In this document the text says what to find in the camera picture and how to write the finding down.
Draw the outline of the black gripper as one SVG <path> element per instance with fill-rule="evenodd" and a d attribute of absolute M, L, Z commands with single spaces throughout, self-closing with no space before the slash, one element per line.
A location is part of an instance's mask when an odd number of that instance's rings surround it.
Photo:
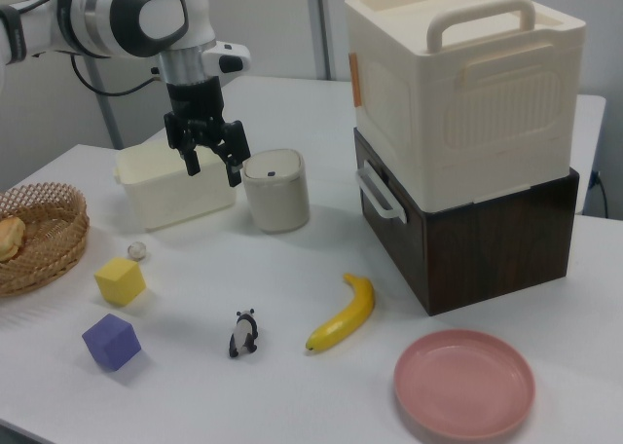
<path fill-rule="evenodd" d="M 192 85 L 167 84 L 172 110 L 165 114 L 168 145 L 183 159 L 188 175 L 201 171 L 198 145 L 213 150 L 226 166 L 229 185 L 241 182 L 240 171 L 251 153 L 242 122 L 227 123 L 218 77 Z"/>

